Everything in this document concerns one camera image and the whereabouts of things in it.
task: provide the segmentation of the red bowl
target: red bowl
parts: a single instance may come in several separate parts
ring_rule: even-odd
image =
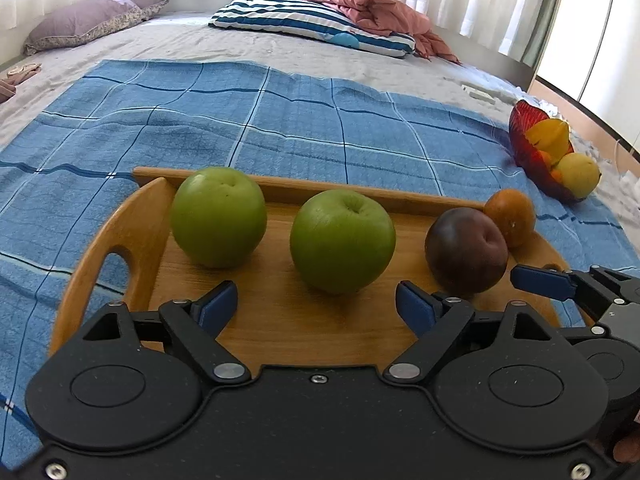
[[[513,146],[513,157],[527,177],[538,186],[543,193],[562,203],[578,202],[575,195],[558,183],[546,168],[540,152],[531,144],[525,132],[534,124],[548,119],[549,116],[540,108],[531,106],[526,101],[518,101],[511,111],[509,119],[509,138]],[[569,142],[567,153],[573,153],[574,147]]]

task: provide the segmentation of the blue plaid cloth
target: blue plaid cloth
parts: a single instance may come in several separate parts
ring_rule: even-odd
[[[135,166],[233,166],[473,200],[514,187],[573,268],[640,276],[612,213],[594,198],[563,206],[542,195],[514,164],[506,129],[468,110],[252,63],[102,62],[0,153],[0,460],[14,467],[38,446],[24,389],[46,358],[72,269],[136,190]],[[126,283],[111,255],[89,313]],[[564,325],[581,323],[572,303],[557,308]]]

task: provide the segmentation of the purple pillow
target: purple pillow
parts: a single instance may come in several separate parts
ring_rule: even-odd
[[[82,0],[54,10],[24,42],[27,56],[78,46],[154,17],[169,0]]]

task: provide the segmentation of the green curtain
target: green curtain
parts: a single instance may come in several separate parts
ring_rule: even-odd
[[[520,59],[524,64],[536,68],[540,63],[559,5],[560,0],[542,0],[536,25]]]

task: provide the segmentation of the white bed sheet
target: white bed sheet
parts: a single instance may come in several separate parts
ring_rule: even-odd
[[[23,61],[42,63],[42,72],[0,105],[0,150],[103,59],[251,60],[283,72],[343,78],[380,91],[431,99],[503,123],[508,123],[518,99],[536,102],[519,88],[474,67],[437,58],[395,59],[293,36],[211,28],[207,26],[210,16],[210,12],[168,13],[87,45],[41,52]],[[497,99],[489,104],[471,98],[461,84],[484,89]],[[631,174],[620,177],[590,143],[574,136],[574,146],[598,161],[603,175],[596,194],[616,214],[640,254],[640,183]]]

